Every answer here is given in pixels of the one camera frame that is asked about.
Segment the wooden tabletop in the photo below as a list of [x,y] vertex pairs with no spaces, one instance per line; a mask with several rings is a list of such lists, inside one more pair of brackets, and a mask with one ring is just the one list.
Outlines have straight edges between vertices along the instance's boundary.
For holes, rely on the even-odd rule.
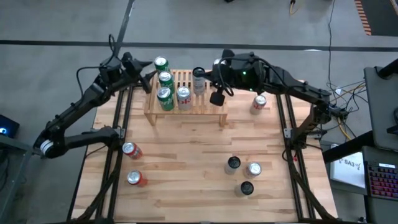
[[[256,94],[234,92],[234,97],[227,97],[228,123],[221,128],[217,116],[195,115],[161,116],[156,126],[151,126],[143,112],[145,94],[134,91],[126,141],[134,141],[144,156],[138,161],[123,156],[116,222],[297,221],[287,163],[281,158],[284,143],[275,96],[265,93],[267,105],[260,115],[254,116],[249,107]],[[98,108],[94,128],[112,124],[116,99],[117,96]],[[295,98],[292,101],[299,125],[307,117],[310,105]],[[308,143],[319,145],[317,141]],[[88,152],[100,146],[92,145]],[[235,175],[224,173],[231,156],[238,156],[242,167],[254,161],[262,166],[261,175],[252,180],[254,193],[248,197],[237,198],[233,192],[246,180],[243,169]],[[303,156],[311,190],[336,217],[321,150],[308,147]],[[103,150],[85,160],[72,217],[82,214],[98,193],[105,158]],[[128,184],[127,173],[133,169],[147,176],[147,186]],[[303,192],[300,194],[308,217]]]

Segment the soda can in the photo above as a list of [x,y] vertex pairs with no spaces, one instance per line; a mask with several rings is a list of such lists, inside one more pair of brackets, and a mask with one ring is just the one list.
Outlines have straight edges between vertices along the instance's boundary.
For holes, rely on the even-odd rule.
[[238,184],[234,191],[237,197],[244,197],[251,195],[254,192],[254,186],[249,181],[245,181],[242,184]]
[[167,87],[172,91],[172,93],[175,93],[174,79],[170,72],[161,72],[159,74],[159,83],[161,87]]
[[177,103],[180,110],[190,110],[192,108],[191,91],[186,86],[177,89]]
[[261,174],[261,166],[258,162],[251,162],[246,166],[244,170],[244,176],[248,179],[257,177]]
[[133,170],[127,175],[127,181],[131,185],[143,187],[148,184],[148,180],[138,170]]
[[139,159],[143,156],[141,149],[133,142],[126,142],[122,146],[123,153],[131,159]]
[[158,70],[158,73],[170,71],[169,61],[163,56],[159,56],[159,57],[155,58],[154,64],[155,64],[156,70]]
[[157,90],[157,99],[163,110],[170,111],[174,109],[174,100],[172,91],[167,87]]
[[263,95],[256,96],[253,103],[250,106],[250,113],[257,115],[261,113],[261,110],[266,106],[267,99]]
[[234,174],[239,166],[241,166],[241,160],[236,156],[230,157],[225,164],[225,173],[229,175]]
[[192,70],[192,80],[193,80],[193,93],[195,95],[203,95],[205,94],[205,78],[199,77],[205,73],[203,68],[194,68]]

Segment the wooden shelf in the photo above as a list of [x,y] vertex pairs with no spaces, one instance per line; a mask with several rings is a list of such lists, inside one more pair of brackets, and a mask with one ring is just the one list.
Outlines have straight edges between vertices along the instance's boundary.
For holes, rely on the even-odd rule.
[[192,71],[191,70],[172,70],[174,76],[175,90],[180,86],[187,86],[192,93],[192,109],[179,110],[177,104],[177,95],[173,94],[174,109],[164,111],[157,99],[157,90],[160,88],[158,75],[151,80],[152,92],[147,95],[144,107],[144,114],[151,125],[155,126],[157,115],[215,115],[220,117],[220,126],[224,126],[228,114],[226,101],[223,106],[215,106],[210,103],[210,95],[215,89],[210,85],[209,81],[205,82],[205,93],[202,96],[196,96],[193,93]]

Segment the gray floor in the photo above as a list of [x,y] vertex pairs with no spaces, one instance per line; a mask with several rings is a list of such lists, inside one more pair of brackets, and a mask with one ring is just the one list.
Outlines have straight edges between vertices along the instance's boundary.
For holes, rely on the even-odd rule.
[[[127,2],[3,0],[0,39],[107,41],[109,33],[117,37]],[[301,5],[299,11],[289,17],[288,0],[236,0],[231,4],[222,0],[137,0],[124,41],[327,46],[331,0],[297,2]],[[331,27],[333,46],[398,45],[396,37],[365,35],[353,0],[336,0]],[[221,49],[121,49],[121,53],[125,51],[142,60],[164,55],[172,68],[181,69],[210,68],[212,61],[221,56]],[[284,67],[295,78],[326,88],[328,52],[253,51]],[[17,138],[28,144],[34,142],[48,120],[79,99],[76,69],[98,65],[110,55],[107,47],[0,45],[0,52],[0,114],[21,124]],[[397,56],[396,52],[332,52],[331,81],[338,86],[360,81],[364,67],[383,66]],[[95,70],[83,72],[83,87],[96,75]],[[348,125],[359,135],[370,130],[371,124],[367,104],[357,102],[361,109],[349,117]],[[95,111],[90,111],[67,134],[90,129],[94,116]],[[344,142],[345,138],[334,129],[324,140]],[[53,160],[33,158],[26,173],[27,183],[20,190],[23,197],[17,201],[12,219],[28,219],[28,223],[64,221],[82,159],[83,150],[79,149]],[[364,216],[362,196],[340,190],[333,190],[333,196],[340,218],[355,221]]]

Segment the rgb keyboard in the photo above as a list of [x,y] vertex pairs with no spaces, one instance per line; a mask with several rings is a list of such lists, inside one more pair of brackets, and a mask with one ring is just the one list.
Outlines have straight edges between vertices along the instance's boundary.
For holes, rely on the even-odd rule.
[[368,192],[370,196],[398,200],[398,169],[367,164]]

